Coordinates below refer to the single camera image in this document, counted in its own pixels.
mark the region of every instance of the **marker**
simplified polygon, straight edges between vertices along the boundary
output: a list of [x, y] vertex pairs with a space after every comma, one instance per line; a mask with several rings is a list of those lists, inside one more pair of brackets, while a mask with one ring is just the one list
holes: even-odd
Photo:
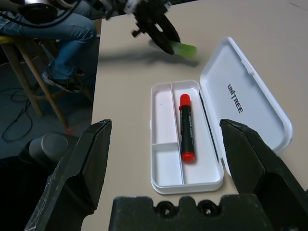
[[195, 160], [192, 119], [191, 99], [188, 94], [183, 94], [180, 97], [180, 120], [181, 157], [184, 162], [193, 162]]

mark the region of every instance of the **gray floor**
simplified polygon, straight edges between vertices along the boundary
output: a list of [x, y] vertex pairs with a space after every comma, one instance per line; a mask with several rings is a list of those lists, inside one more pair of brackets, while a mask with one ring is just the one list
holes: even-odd
[[[80, 62], [80, 68], [84, 69], [87, 73], [85, 78], [86, 85], [89, 86], [92, 93], [94, 93], [95, 75], [97, 68], [99, 40], [96, 41], [94, 46], [88, 50]], [[37, 58], [35, 63], [40, 70], [44, 69], [43, 64]], [[23, 68], [29, 78], [30, 83], [35, 83], [35, 79], [27, 67], [23, 64]], [[0, 67], [0, 91], [7, 88], [21, 87], [14, 71], [9, 64]], [[5, 94], [13, 93], [14, 91], [6, 91]], [[26, 99], [25, 97], [15, 97], [17, 100]], [[69, 132], [75, 136], [79, 136], [90, 124], [92, 118], [92, 103], [82, 94], [66, 94], [57, 100], [57, 103], [63, 115], [67, 119], [69, 125]], [[10, 96], [0, 95], [0, 133], [2, 134], [5, 128], [17, 117], [19, 112], [24, 108], [24, 103], [13, 103]], [[0, 158], [17, 155], [21, 149], [30, 140], [43, 135], [46, 132], [67, 132], [61, 125], [57, 116], [52, 110], [48, 102], [41, 102], [40, 107], [43, 111], [44, 117], [36, 115], [32, 107], [29, 107], [28, 113], [32, 118], [33, 127], [31, 131], [23, 138], [5, 142], [0, 138]], [[5, 138], [14, 139], [20, 137], [28, 130], [30, 121], [26, 115], [23, 115], [18, 122], [14, 123], [10, 130], [5, 134]]]

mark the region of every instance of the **white plastic case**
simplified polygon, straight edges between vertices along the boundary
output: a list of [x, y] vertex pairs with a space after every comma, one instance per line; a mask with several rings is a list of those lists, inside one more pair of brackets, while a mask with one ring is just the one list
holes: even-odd
[[[151, 182], [161, 194], [218, 189], [223, 164], [230, 174], [219, 122], [231, 119], [256, 130], [276, 153], [292, 140], [292, 124], [232, 38], [225, 38], [194, 80], [151, 89]], [[192, 103], [196, 161], [180, 158], [180, 96]]]

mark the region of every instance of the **white table surface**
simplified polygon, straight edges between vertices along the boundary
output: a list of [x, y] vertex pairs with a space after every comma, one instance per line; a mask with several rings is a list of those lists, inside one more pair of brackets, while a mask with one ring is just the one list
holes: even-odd
[[[132, 16], [103, 21], [92, 123], [112, 119], [104, 186], [98, 209], [83, 231], [107, 231], [116, 196], [146, 195], [178, 204], [179, 195], [160, 195], [150, 180], [150, 89], [168, 81], [194, 79], [219, 42], [232, 37], [293, 123], [294, 138], [281, 154], [308, 188], [308, 12], [287, 0], [202, 0], [173, 6], [167, 17], [183, 43], [198, 48], [185, 61], [151, 47], [148, 35], [133, 38]], [[215, 192], [190, 194], [196, 202], [237, 193], [225, 172]]]

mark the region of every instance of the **shoe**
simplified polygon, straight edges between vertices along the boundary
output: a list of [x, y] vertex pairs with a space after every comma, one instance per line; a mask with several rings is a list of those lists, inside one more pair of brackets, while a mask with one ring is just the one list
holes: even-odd
[[56, 86], [62, 90], [71, 93], [78, 93], [85, 89], [85, 86], [80, 80], [76, 80], [76, 77], [72, 77], [69, 79], [53, 79], [46, 71], [42, 74], [42, 78], [45, 83]]
[[83, 78], [84, 76], [86, 76], [86, 72], [84, 70], [78, 69], [74, 76], [78, 78]]

